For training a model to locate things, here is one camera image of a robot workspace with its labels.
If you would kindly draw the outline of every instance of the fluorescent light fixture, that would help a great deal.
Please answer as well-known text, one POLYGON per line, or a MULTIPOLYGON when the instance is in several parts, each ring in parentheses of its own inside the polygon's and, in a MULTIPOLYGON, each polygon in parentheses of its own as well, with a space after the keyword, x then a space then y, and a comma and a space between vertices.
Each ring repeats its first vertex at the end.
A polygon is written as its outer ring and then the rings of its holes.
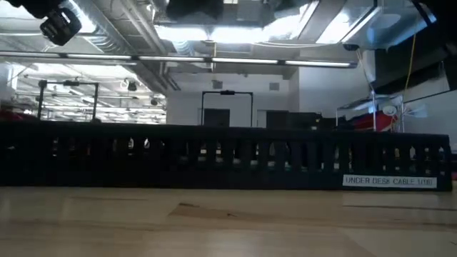
POLYGON ((261 28, 216 27, 211 40, 217 43, 250 44, 268 41, 267 35, 261 28))
POLYGON ((120 56, 120 55, 111 55, 111 54, 67 54, 66 56, 68 56, 68 58, 73 58, 73 59, 91 58, 91 59, 103 59, 103 60, 131 60, 130 56, 120 56))
POLYGON ((78 96, 83 96, 84 95, 83 93, 81 93, 80 91, 77 91, 75 89, 70 89, 70 92, 73 93, 73 94, 76 94, 78 96))
MULTIPOLYGON (((35 57, 35 61, 40 59, 48 59, 46 53, 16 53, 10 51, 0 51, 0 57, 2 56, 22 56, 22 54, 32 54, 35 57)), ((85 60, 97 60, 99 55, 85 54, 85 60)), ((124 59, 136 58, 139 61, 174 61, 174 62, 196 62, 196 63, 233 63, 233 64, 271 64, 271 65, 290 65, 290 66, 323 66, 323 67, 347 67, 353 68, 352 63, 341 63, 341 62, 326 62, 326 61, 296 61, 296 60, 271 60, 271 59, 237 59, 237 58, 221 58, 221 57, 187 57, 187 56, 118 56, 120 61, 124 59)), ((73 56, 68 56, 66 60, 73 59, 73 56)))
POLYGON ((88 101, 89 103, 94 103, 94 99, 91 97, 81 97, 81 100, 83 101, 88 101))
POLYGON ((99 96, 99 99, 138 99, 136 96, 99 96))
POLYGON ((341 42, 346 43, 351 37, 353 37, 357 32, 359 32, 373 17, 381 12, 381 7, 376 7, 363 21, 361 21, 355 28, 353 28, 342 40, 341 42))
POLYGON ((59 54, 50 54, 43 52, 17 52, 17 51, 2 51, 1 57, 43 57, 43 58, 59 58, 59 54))
POLYGON ((187 61, 187 62, 204 62, 205 59, 201 57, 187 57, 187 56, 140 56, 142 61, 187 61))
MULTIPOLYGON (((46 109, 55 109, 55 110, 92 110, 92 106, 58 106, 58 105, 48 105, 44 104, 46 109)), ((123 107, 97 107, 97 111, 115 111, 115 112, 127 112, 126 108, 123 107)), ((143 111, 144 113, 158 113, 162 114, 164 110, 162 109, 153 109, 153 108, 129 108, 129 111, 143 111)))
POLYGON ((312 1, 310 4, 305 4, 300 8, 300 16, 301 20, 298 23, 297 28, 292 31, 291 39, 298 38, 301 35, 301 32, 305 29, 306 25, 308 24, 311 16, 314 14, 317 6, 319 5, 319 0, 312 1))
POLYGON ((265 59, 237 59, 237 58, 219 58, 214 57, 213 61, 219 63, 230 63, 230 64, 277 64, 277 60, 265 60, 265 59))
POLYGON ((353 64, 349 63, 349 62, 335 62, 335 61, 286 61, 286 65, 349 68, 353 64))
POLYGON ((154 26, 159 38, 169 41, 202 41, 208 40, 206 31, 196 27, 154 26))

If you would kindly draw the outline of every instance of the red object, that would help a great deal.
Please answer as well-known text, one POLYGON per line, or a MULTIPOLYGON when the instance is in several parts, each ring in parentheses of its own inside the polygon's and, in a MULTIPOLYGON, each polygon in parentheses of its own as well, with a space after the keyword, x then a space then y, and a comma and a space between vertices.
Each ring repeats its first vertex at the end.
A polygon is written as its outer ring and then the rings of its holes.
MULTIPOLYGON (((376 112, 376 130, 385 131, 397 121, 397 116, 387 116, 382 111, 376 112)), ((356 130, 373 130, 373 114, 366 114, 353 121, 356 130)))

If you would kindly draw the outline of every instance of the metal frame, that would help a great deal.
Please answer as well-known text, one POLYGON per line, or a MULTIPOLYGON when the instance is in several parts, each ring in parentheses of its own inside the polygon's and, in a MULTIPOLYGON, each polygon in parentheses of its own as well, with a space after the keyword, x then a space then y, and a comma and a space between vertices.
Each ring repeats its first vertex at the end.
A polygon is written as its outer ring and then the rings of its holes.
MULTIPOLYGON (((377 100, 376 99, 376 96, 383 96, 383 95, 376 95, 376 92, 375 91, 371 91, 370 92, 370 99, 367 98, 367 100, 370 100, 371 102, 371 105, 370 107, 372 106, 373 107, 373 131, 377 131, 377 128, 376 128, 376 112, 378 111, 378 105, 379 104, 382 104, 383 102, 385 102, 385 100, 383 101, 380 101, 380 100, 377 100)), ((394 96, 394 97, 390 97, 389 96, 389 100, 393 100, 393 99, 397 99, 398 97, 401 97, 401 113, 402 113, 402 119, 403 119, 403 112, 404 112, 404 102, 403 102, 403 97, 402 96, 394 96)), ((359 106, 356 106, 355 108, 359 108, 360 106, 365 106, 368 102, 364 103, 364 104, 359 104, 359 106)), ((342 106, 340 108, 337 108, 336 109, 336 117, 335 117, 335 120, 336 120, 336 126, 338 126, 338 111, 352 111, 352 110, 360 110, 360 109, 355 109, 355 108, 347 108, 348 105, 346 106, 342 106)), ((402 121, 402 131, 404 132, 405 131, 405 126, 404 126, 404 121, 402 121)))
POLYGON ((253 103, 254 103, 254 93, 253 92, 237 92, 237 91, 203 91, 201 92, 201 115, 200 115, 200 125, 203 126, 203 117, 205 111, 205 94, 220 94, 221 96, 234 96, 236 94, 248 94, 251 96, 251 128, 252 128, 252 119, 253 119, 253 103))
MULTIPOLYGON (((40 80, 40 82, 38 82, 38 86, 40 88, 40 94, 39 94, 39 100, 38 100, 38 113, 37 113, 37 118, 38 120, 41 120, 41 112, 43 110, 43 100, 44 100, 44 89, 49 85, 64 85, 66 86, 66 84, 68 83, 68 81, 52 81, 52 82, 49 82, 47 80, 40 80)), ((78 85, 93 85, 95 86, 95 94, 94 94, 94 107, 93 107, 93 111, 92 111, 92 120, 94 120, 96 118, 96 112, 97 112, 97 103, 99 101, 99 86, 100 84, 99 83, 91 83, 91 82, 77 82, 78 85)))

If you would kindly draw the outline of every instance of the ceiling light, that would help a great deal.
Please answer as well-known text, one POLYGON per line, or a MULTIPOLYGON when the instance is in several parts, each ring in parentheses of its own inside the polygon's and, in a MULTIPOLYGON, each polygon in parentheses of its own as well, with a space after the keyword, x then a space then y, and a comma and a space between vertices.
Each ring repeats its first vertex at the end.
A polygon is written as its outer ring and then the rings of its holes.
POLYGON ((89 98, 89 97, 81 97, 81 100, 87 104, 87 103, 90 103, 90 104, 93 104, 94 103, 94 99, 93 98, 89 98))
POLYGON ((2 57, 42 57, 42 58, 59 58, 59 54, 50 54, 43 52, 19 52, 19 51, 2 51, 2 57))
POLYGON ((154 26, 159 38, 169 41, 202 41, 208 40, 206 31, 196 27, 154 26))
POLYGON ((382 10, 381 7, 376 7, 363 21, 361 21, 355 28, 351 30, 341 41, 346 43, 351 37, 353 37, 357 32, 359 32, 374 16, 380 13, 382 10))
POLYGON ((218 27, 215 28, 211 40, 227 44, 250 44, 268 41, 261 28, 218 27))
POLYGON ((286 65, 291 66, 315 66, 315 67, 333 67, 333 68, 350 68, 354 64, 349 62, 335 61, 286 61, 286 65))
POLYGON ((186 56, 140 56, 142 61, 187 61, 187 62, 204 62, 201 57, 186 57, 186 56))
POLYGON ((136 96, 99 96, 99 99, 132 99, 138 100, 136 96))
MULTIPOLYGON (((56 109, 56 110, 92 110, 92 106, 59 106, 53 104, 44 104, 44 108, 46 109, 56 109)), ((106 112, 125 112, 125 108, 121 107, 97 107, 97 111, 106 111, 106 112)), ((129 108, 129 111, 140 111, 144 113, 159 113, 162 114, 164 111, 162 109, 156 108, 129 108)))
POLYGON ((103 60, 131 60, 130 56, 119 56, 119 55, 113 55, 113 54, 62 54, 63 57, 67 56, 68 58, 73 58, 73 59, 85 59, 87 57, 93 58, 93 59, 103 59, 103 60))
POLYGON ((230 64, 277 64, 277 60, 265 60, 265 59, 237 59, 237 58, 219 58, 214 57, 213 61, 219 63, 230 63, 230 64))

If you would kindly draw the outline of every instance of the yellow cable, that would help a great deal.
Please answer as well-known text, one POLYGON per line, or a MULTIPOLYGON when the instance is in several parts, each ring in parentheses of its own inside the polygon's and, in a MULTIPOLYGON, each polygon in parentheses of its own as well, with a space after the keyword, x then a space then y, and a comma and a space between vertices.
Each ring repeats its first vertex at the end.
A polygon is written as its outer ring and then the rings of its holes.
POLYGON ((405 91, 403 92, 403 95, 406 93, 406 89, 408 89, 409 79, 411 77, 411 73, 413 72, 414 50, 416 49, 416 35, 417 33, 414 33, 413 46, 411 47, 411 57, 409 59, 408 76, 406 77, 405 91))

